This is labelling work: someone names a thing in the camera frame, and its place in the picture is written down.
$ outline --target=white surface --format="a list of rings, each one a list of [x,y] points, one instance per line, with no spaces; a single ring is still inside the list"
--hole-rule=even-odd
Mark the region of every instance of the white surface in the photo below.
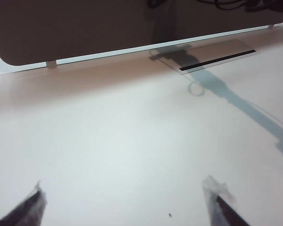
[[[251,225],[283,226],[279,138],[218,80],[283,121],[283,26],[192,45],[231,39],[260,54],[184,76],[148,51],[0,75],[0,218],[42,180],[43,226],[208,226],[212,175]]]

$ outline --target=panel stand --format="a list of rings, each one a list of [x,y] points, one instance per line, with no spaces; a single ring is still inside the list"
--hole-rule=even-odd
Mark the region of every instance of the panel stand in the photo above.
[[[46,61],[46,67],[53,69],[57,67],[57,61],[53,60],[53,61]]]
[[[245,43],[231,40],[197,48],[189,44],[158,48],[150,51],[150,59],[159,59],[180,74],[185,74],[256,53],[256,50]]]

